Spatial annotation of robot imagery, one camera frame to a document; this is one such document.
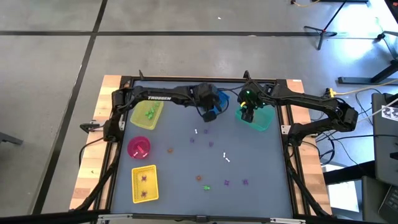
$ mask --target yellow bowl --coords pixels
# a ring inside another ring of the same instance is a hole
[[[159,199],[155,165],[132,169],[131,182],[133,203],[148,202]]]

